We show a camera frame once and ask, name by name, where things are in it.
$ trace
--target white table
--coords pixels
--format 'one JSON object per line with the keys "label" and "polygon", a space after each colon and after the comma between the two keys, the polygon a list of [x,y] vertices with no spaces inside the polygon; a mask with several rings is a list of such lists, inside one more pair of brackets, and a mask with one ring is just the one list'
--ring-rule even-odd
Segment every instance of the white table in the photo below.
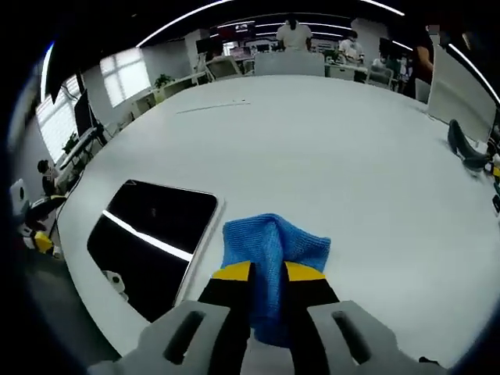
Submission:
{"label": "white table", "polygon": [[[413,358],[453,365],[500,298],[500,230],[493,187],[470,177],[445,144],[447,127],[421,106],[305,76],[225,80],[157,105],[93,158],[61,213],[62,249],[88,312],[122,355],[147,326],[86,249],[101,211],[134,178],[225,199],[185,297],[197,298],[219,268],[225,222],[278,213],[332,239],[325,274],[341,300],[391,328]],[[290,368],[285,350],[252,345],[245,368]]]}

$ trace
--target black tablet screen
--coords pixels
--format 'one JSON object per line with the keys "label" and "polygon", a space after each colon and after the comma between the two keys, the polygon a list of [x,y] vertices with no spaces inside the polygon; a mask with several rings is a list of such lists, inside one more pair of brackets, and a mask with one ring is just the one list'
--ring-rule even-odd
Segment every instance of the black tablet screen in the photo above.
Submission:
{"label": "black tablet screen", "polygon": [[128,302],[152,322],[172,308],[216,210],[216,197],[128,180],[92,231],[98,267],[118,273]]}

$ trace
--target person in white shirt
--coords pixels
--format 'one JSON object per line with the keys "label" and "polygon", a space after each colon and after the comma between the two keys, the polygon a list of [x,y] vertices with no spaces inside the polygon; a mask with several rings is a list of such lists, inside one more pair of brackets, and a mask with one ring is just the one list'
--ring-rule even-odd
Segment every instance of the person in white shirt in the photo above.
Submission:
{"label": "person in white shirt", "polygon": [[298,23],[293,14],[288,15],[287,22],[278,29],[276,35],[280,49],[286,51],[310,50],[312,37],[311,29]]}
{"label": "person in white shirt", "polygon": [[372,62],[372,66],[376,66],[377,68],[385,68],[386,62],[387,62],[387,57],[384,55],[380,55],[380,58],[375,59]]}
{"label": "person in white shirt", "polygon": [[365,57],[363,47],[357,42],[358,33],[354,30],[351,31],[347,39],[341,41],[338,46],[338,51],[345,57],[347,64],[360,64],[363,63]]}
{"label": "person in white shirt", "polygon": [[407,64],[407,60],[406,60],[406,57],[402,57],[401,58],[401,69],[399,70],[399,74],[401,74],[402,77],[404,77],[406,75],[406,64]]}

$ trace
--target window blind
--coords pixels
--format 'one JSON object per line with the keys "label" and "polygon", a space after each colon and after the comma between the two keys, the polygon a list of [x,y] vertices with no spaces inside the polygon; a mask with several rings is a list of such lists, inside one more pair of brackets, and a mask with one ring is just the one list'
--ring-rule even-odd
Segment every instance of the window blind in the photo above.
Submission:
{"label": "window blind", "polygon": [[41,136],[54,163],[64,155],[63,147],[71,134],[77,132],[74,106],[79,97],[77,77],[72,76],[62,83],[55,103],[49,96],[37,107]]}
{"label": "window blind", "polygon": [[113,107],[150,87],[148,71],[139,48],[106,57],[101,60],[100,67]]}

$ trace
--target blue microfiber cloth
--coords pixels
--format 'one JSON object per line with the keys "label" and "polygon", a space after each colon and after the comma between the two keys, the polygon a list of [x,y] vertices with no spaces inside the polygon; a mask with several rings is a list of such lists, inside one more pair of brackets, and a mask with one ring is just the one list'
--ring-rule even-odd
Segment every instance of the blue microfiber cloth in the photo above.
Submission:
{"label": "blue microfiber cloth", "polygon": [[288,334],[280,318],[281,266],[283,261],[290,261],[323,272],[330,239],[306,233],[272,213],[227,222],[223,235],[223,268],[248,260],[255,263],[255,295],[250,313],[255,338],[287,348]]}

